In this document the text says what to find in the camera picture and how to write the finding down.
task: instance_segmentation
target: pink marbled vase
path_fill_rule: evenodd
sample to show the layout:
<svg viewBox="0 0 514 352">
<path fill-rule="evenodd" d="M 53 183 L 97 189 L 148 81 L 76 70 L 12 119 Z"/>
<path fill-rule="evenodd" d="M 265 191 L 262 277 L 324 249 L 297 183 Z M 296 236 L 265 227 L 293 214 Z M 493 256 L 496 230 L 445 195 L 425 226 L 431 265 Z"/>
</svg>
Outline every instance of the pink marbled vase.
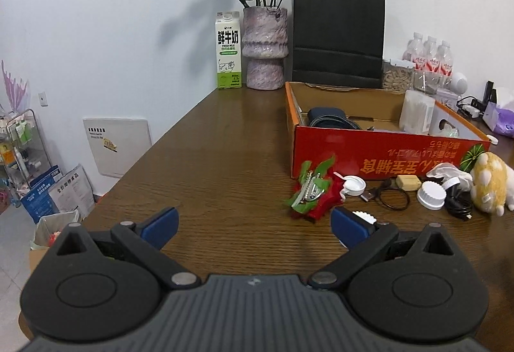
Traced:
<svg viewBox="0 0 514 352">
<path fill-rule="evenodd" d="M 248 62 L 246 86 L 276 90 L 284 86 L 283 59 L 287 48 L 287 10 L 250 7 L 244 10 L 245 33 L 241 40 Z"/>
</svg>

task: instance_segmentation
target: yellow plush toy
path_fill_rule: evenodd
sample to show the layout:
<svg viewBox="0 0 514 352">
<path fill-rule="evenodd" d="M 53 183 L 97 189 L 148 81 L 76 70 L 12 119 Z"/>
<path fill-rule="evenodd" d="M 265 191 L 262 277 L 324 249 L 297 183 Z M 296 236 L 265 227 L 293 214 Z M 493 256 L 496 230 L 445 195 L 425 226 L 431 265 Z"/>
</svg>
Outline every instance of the yellow plush toy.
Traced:
<svg viewBox="0 0 514 352">
<path fill-rule="evenodd" d="M 505 202 L 514 210 L 514 171 L 491 152 L 481 154 L 471 170 L 471 200 L 485 213 L 503 216 Z"/>
</svg>

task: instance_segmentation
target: glass jar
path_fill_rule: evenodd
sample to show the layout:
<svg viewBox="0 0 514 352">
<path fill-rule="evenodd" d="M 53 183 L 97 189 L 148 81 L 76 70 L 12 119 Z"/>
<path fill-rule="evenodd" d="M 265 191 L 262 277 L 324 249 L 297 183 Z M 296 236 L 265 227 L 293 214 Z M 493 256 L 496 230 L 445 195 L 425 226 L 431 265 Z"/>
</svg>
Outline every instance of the glass jar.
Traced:
<svg viewBox="0 0 514 352">
<path fill-rule="evenodd" d="M 412 87 L 414 64 L 408 60 L 387 59 L 382 64 L 382 88 L 405 92 Z"/>
</svg>

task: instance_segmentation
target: plastic cap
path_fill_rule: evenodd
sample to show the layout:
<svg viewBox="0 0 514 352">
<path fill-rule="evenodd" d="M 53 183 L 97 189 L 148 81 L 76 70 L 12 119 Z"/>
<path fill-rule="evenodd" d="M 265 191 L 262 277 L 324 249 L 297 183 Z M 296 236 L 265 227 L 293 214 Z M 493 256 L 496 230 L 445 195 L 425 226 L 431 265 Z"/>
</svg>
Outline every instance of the plastic cap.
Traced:
<svg viewBox="0 0 514 352">
<path fill-rule="evenodd" d="M 444 188 L 432 181 L 424 182 L 417 192 L 418 201 L 429 210 L 439 210 L 446 198 Z"/>
<path fill-rule="evenodd" d="M 364 192 L 366 181 L 362 178 L 356 177 L 355 175 L 348 175 L 343 177 L 343 179 L 345 180 L 343 185 L 343 192 L 345 194 L 358 197 Z"/>
<path fill-rule="evenodd" d="M 498 145 L 498 139 L 493 135 L 486 135 L 493 145 Z"/>
<path fill-rule="evenodd" d="M 458 177 L 452 177 L 449 180 L 446 180 L 443 182 L 442 187 L 447 190 L 448 188 L 451 188 L 454 185 L 459 185 L 461 183 L 461 180 L 459 180 Z"/>
<path fill-rule="evenodd" d="M 399 66 L 401 68 L 413 69 L 416 64 L 414 62 L 410 62 L 409 60 L 404 59 L 385 59 L 385 62 L 391 64 L 392 66 Z"/>
</svg>

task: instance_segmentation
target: plastic bag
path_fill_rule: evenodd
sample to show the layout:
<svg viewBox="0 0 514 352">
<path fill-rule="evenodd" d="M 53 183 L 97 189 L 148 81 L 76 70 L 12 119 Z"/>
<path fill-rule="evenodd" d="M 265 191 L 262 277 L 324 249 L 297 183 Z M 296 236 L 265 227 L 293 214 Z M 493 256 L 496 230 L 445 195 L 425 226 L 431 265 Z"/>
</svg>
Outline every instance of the plastic bag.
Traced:
<svg viewBox="0 0 514 352">
<path fill-rule="evenodd" d="M 440 163 L 438 166 L 433 168 L 427 173 L 429 178 L 443 178 L 443 183 L 448 181 L 450 178 L 458 177 L 461 183 L 458 185 L 462 191 L 471 191 L 473 186 L 473 177 L 471 174 L 461 171 L 455 165 L 451 163 Z"/>
<path fill-rule="evenodd" d="M 48 241 L 53 232 L 61 232 L 67 224 L 80 221 L 81 218 L 78 210 L 41 217 L 38 225 L 35 227 L 34 238 L 30 241 L 30 249 L 35 251 L 48 247 Z"/>
</svg>

